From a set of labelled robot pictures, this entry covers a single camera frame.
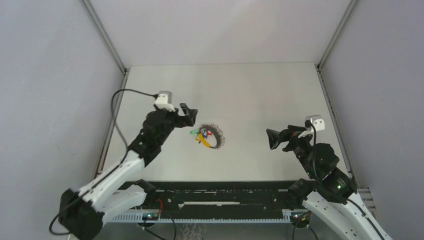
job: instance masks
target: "red object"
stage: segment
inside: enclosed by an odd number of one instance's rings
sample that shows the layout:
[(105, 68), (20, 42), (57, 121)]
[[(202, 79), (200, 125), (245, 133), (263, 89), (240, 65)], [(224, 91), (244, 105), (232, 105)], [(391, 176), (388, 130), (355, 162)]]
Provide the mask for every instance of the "red object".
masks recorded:
[(161, 214), (162, 213), (162, 209), (164, 209), (164, 203), (162, 202), (162, 200), (160, 198), (158, 198), (156, 200), (156, 202), (159, 202), (160, 203), (160, 210), (159, 210), (159, 213), (158, 214)]

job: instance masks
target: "black robot arm segment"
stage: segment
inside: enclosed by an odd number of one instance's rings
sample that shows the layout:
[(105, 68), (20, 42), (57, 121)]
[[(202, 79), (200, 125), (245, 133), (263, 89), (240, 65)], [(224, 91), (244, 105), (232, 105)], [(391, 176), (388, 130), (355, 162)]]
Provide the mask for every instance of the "black robot arm segment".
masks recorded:
[(346, 198), (356, 192), (355, 182), (337, 168), (340, 159), (328, 143), (310, 144), (313, 135), (324, 130), (324, 120), (321, 116), (306, 117), (305, 127), (289, 125), (280, 132), (267, 129), (270, 148), (276, 149), (280, 143), (288, 142), (282, 149), (284, 152), (293, 152), (310, 179), (317, 181), (315, 188), (330, 202), (346, 202)]
[(143, 122), (143, 128), (128, 146), (144, 159), (147, 166), (161, 152), (161, 146), (167, 140), (174, 128), (193, 127), (196, 122), (197, 109), (190, 109), (185, 103), (180, 107), (184, 115), (178, 115), (178, 108), (173, 111), (160, 109), (154, 105), (155, 111), (150, 112)]

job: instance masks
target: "black cable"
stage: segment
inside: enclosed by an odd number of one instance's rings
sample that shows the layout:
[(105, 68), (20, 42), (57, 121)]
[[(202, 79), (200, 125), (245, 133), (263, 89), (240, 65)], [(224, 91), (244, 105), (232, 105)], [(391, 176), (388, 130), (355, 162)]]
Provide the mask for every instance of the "black cable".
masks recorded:
[(72, 201), (71, 203), (69, 203), (68, 205), (66, 205), (61, 211), (59, 211), (58, 214), (56, 214), (56, 216), (53, 218), (53, 220), (51, 220), (50, 225), (48, 226), (48, 231), (55, 235), (55, 236), (63, 236), (63, 235), (68, 235), (70, 234), (70, 232), (55, 232), (53, 231), (53, 224), (55, 223), (55, 221), (59, 218), (60, 215), (62, 215), (66, 210), (68, 210), (71, 206), (73, 206), (74, 204), (76, 204), (78, 201), (80, 201), (81, 199), (83, 199), (83, 197), (85, 195), (87, 195), (91, 190), (93, 190), (95, 187), (97, 187), (100, 183), (102, 183), (107, 177), (109, 177), (114, 171), (116, 171), (116, 169), (119, 168), (119, 166), (125, 161), (125, 158), (128, 155), (128, 143), (125, 140), (124, 135), (121, 132), (121, 129), (119, 128), (119, 126), (117, 125), (117, 118), (115, 116), (115, 109), (114, 109), (114, 99), (116, 97), (117, 94), (121, 93), (121, 92), (125, 92), (125, 91), (129, 91), (129, 92), (134, 92), (134, 93), (138, 93), (141, 95), (145, 95), (145, 96), (149, 96), (149, 97), (153, 97), (153, 98), (157, 98), (158, 95), (157, 94), (148, 94), (145, 92), (141, 92), (141, 91), (137, 91), (134, 89), (129, 89), (129, 88), (123, 88), (123, 89), (119, 89), (117, 90), (112, 98), (110, 99), (110, 112), (112, 114), (112, 120), (113, 120), (113, 127), (116, 128), (116, 130), (119, 133), (119, 136), (121, 137), (122, 141), (125, 144), (125, 154), (123, 156), (123, 158), (121, 159), (121, 161), (119, 162), (119, 165), (115, 166), (109, 173), (107, 173), (104, 177), (102, 177), (98, 182), (96, 182), (89, 190), (87, 190), (86, 192), (84, 192), (81, 196), (79, 196), (77, 199), (75, 199), (74, 201)]
[(365, 211), (356, 203), (356, 202), (354, 202), (353, 200), (350, 200), (349, 198), (344, 198), (344, 197), (342, 197), (342, 196), (338, 196), (338, 195), (336, 195), (336, 194), (334, 194), (334, 193), (332, 193), (332, 192), (330, 192), (330, 191), (328, 191), (324, 186), (323, 186), (323, 183), (322, 183), (322, 181), (318, 178), (318, 174), (317, 174), (317, 170), (316, 170), (316, 167), (315, 167), (315, 156), (316, 156), (316, 148), (315, 148), (315, 145), (317, 144), (317, 130), (315, 129), (315, 126), (314, 126), (314, 124), (312, 123), (312, 122), (310, 122), (311, 123), (311, 127), (312, 127), (312, 129), (313, 129), (313, 154), (312, 154), (312, 156), (313, 156), (313, 158), (312, 158), (312, 168), (313, 168), (313, 174), (315, 174), (315, 177), (316, 177), (316, 183), (318, 184), (318, 185), (320, 185), (321, 187), (322, 187), (322, 189), (323, 190), (325, 190), (329, 195), (332, 195), (333, 197), (335, 197), (335, 198), (337, 198), (337, 199), (340, 199), (340, 200), (344, 200), (344, 201), (348, 201), (348, 202), (350, 202), (350, 203), (352, 203), (361, 213), (362, 213), (362, 215), (363, 215), (363, 217), (371, 224), (371, 226), (374, 228), (374, 230), (375, 230), (375, 232), (378, 234), (378, 236), (382, 239), (382, 240), (385, 240), (384, 239), (384, 237), (383, 237), (383, 235), (381, 234), (381, 232), (377, 229), (377, 227), (374, 225), (374, 223), (373, 223), (373, 221), (371, 221), (371, 219), (369, 219), (368, 217), (367, 217), (367, 214), (365, 213)]
[(293, 228), (293, 232), (291, 233), (291, 240), (295, 240), (296, 228), (297, 228), (298, 224), (302, 221), (302, 218), (306, 214), (310, 214), (310, 213), (311, 213), (311, 211), (306, 211), (302, 215), (300, 215), (300, 217), (297, 219), (297, 222), (296, 222), (296, 224), (294, 225), (294, 228)]
[(310, 226), (308, 226), (307, 228), (313, 233), (313, 235), (315, 236), (315, 239), (316, 240), (319, 240), (317, 234), (315, 233), (315, 231)]
[[(166, 213), (168, 216), (169, 216), (169, 218), (171, 219), (171, 221), (172, 221), (172, 225), (173, 225), (173, 239), (172, 240), (175, 240), (176, 238), (177, 238), (177, 224), (175, 223), (175, 220), (173, 219), (173, 217), (167, 212), (167, 211), (164, 211), (162, 208), (159, 208), (159, 207), (153, 207), (153, 206), (141, 206), (142, 208), (146, 208), (146, 209), (157, 209), (157, 210), (161, 210), (163, 213)], [(143, 225), (146, 223), (146, 221), (147, 221), (147, 219), (146, 220), (144, 220), (144, 222), (141, 224), (141, 227), (146, 231), (146, 232), (148, 232), (149, 234), (151, 234), (151, 235), (153, 235), (153, 236), (155, 236), (155, 237), (157, 237), (158, 239), (161, 239), (161, 240), (166, 240), (165, 238), (163, 238), (163, 237), (161, 237), (161, 236), (159, 236), (159, 235), (157, 235), (156, 233), (154, 233), (154, 232), (152, 232), (152, 231), (150, 231), (149, 229), (147, 229), (147, 228), (145, 228), (145, 227), (143, 227)]]

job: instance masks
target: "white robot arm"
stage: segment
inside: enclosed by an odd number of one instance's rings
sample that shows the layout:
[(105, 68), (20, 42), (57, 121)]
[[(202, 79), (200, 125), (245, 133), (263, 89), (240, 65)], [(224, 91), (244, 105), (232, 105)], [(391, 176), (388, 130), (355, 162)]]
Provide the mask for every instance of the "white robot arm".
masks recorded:
[(147, 189), (154, 189), (149, 183), (141, 181), (126, 190), (117, 189), (156, 158), (174, 128), (194, 126), (197, 109), (189, 109), (181, 103), (184, 115), (180, 116), (171, 104), (171, 92), (161, 91), (154, 97), (155, 111), (147, 114), (143, 128), (127, 146), (125, 155), (89, 184), (62, 194), (59, 214), (54, 220), (58, 218), (59, 223), (78, 239), (93, 239), (112, 218), (142, 205), (149, 194)]
[(292, 209), (301, 206), (316, 214), (344, 240), (392, 240), (357, 193), (355, 181), (337, 168), (339, 158), (329, 144), (316, 144), (317, 131), (325, 129), (320, 115), (308, 116), (305, 127), (289, 125), (277, 132), (267, 129), (269, 146), (293, 151), (310, 179), (299, 179), (288, 190), (287, 203)]

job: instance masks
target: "white tabletop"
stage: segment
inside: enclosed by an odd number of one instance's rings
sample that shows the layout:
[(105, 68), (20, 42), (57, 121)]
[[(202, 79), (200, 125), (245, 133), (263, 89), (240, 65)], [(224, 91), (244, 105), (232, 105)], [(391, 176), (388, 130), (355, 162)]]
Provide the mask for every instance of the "white tabletop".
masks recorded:
[[(176, 128), (162, 152), (131, 180), (288, 181), (308, 179), (293, 152), (270, 150), (267, 128), (303, 126), (306, 116), (321, 115), (325, 130), (317, 142), (329, 143), (347, 172), (330, 113), (313, 63), (255, 63), (133, 66), (125, 88), (173, 93), (172, 104), (198, 109), (195, 127)], [(117, 122), (130, 143), (139, 133), (154, 99), (133, 92), (122, 98)], [(215, 124), (223, 132), (220, 149), (205, 147), (190, 131)], [(208, 139), (213, 144), (214, 138)], [(103, 169), (123, 156), (113, 131)]]

